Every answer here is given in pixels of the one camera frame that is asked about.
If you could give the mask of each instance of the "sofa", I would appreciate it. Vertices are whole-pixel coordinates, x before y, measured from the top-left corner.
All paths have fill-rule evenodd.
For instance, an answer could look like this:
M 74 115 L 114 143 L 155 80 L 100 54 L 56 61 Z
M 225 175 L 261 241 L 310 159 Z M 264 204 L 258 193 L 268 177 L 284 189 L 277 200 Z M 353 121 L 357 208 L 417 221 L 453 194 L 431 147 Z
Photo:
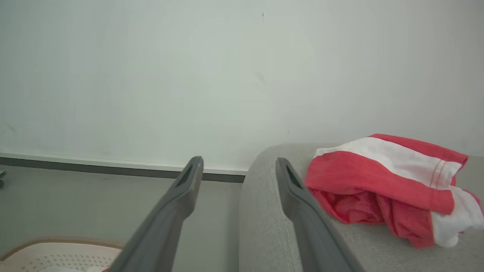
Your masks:
M 287 158 L 304 180 L 316 149 L 338 144 L 283 144 L 261 153 L 245 177 L 239 211 L 239 271 L 303 271 L 292 222 L 282 211 L 275 174 Z M 469 157 L 457 185 L 484 200 L 484 157 Z M 460 235 L 452 248 L 415 249 L 386 225 L 332 224 L 368 272 L 484 271 L 484 232 Z

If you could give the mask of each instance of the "white wall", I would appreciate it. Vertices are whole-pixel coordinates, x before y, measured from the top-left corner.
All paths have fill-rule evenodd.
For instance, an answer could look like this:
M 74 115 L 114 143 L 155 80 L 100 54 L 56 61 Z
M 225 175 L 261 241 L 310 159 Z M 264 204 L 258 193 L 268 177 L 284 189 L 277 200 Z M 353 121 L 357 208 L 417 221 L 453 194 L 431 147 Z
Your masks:
M 484 3 L 0 0 L 0 152 L 247 169 L 372 133 L 484 155 Z

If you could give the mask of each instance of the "baseboard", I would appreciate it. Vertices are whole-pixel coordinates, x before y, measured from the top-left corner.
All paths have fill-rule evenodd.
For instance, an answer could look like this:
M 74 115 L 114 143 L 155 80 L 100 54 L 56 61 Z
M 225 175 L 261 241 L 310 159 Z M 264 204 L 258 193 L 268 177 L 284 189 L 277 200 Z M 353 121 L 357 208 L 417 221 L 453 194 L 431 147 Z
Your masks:
M 185 166 L 0 152 L 0 165 L 114 175 L 176 178 Z M 247 170 L 204 167 L 203 180 L 243 182 Z

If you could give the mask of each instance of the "red and white garment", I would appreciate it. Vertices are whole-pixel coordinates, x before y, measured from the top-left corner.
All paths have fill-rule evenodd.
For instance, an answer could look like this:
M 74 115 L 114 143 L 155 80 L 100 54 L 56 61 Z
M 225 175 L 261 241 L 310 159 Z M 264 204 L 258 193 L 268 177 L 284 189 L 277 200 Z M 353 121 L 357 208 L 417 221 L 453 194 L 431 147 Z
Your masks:
M 305 184 L 341 222 L 387 224 L 415 247 L 455 246 L 484 230 L 479 199 L 456 187 L 467 156 L 434 144 L 375 134 L 318 149 Z

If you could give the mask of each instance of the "white baseboard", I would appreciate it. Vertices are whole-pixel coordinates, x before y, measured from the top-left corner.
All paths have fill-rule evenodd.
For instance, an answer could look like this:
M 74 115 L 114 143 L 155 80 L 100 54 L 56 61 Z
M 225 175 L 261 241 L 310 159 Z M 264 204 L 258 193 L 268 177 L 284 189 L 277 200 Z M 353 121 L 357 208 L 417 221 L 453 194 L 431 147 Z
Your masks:
M 114 161 L 114 160 L 102 160 L 102 159 L 87 159 L 87 158 L 75 158 L 65 156 L 44 156 L 33 154 L 21 154 L 21 153 L 7 153 L 0 152 L 0 157 L 34 160 L 53 163 L 66 163 L 66 164 L 78 164 L 78 165 L 90 165 L 90 166 L 107 166 L 107 167 L 122 167 L 122 168 L 134 168 L 134 169 L 148 169 L 148 170 L 160 170 L 160 171 L 177 171 L 181 172 L 184 165 L 170 165 L 170 164 L 154 164 L 154 163 L 141 163 L 141 162 L 128 162 L 128 161 Z M 225 174 L 225 175 L 241 175 L 245 176 L 247 170 L 245 169 L 220 169 L 215 167 L 205 166 L 204 173 L 208 174 Z

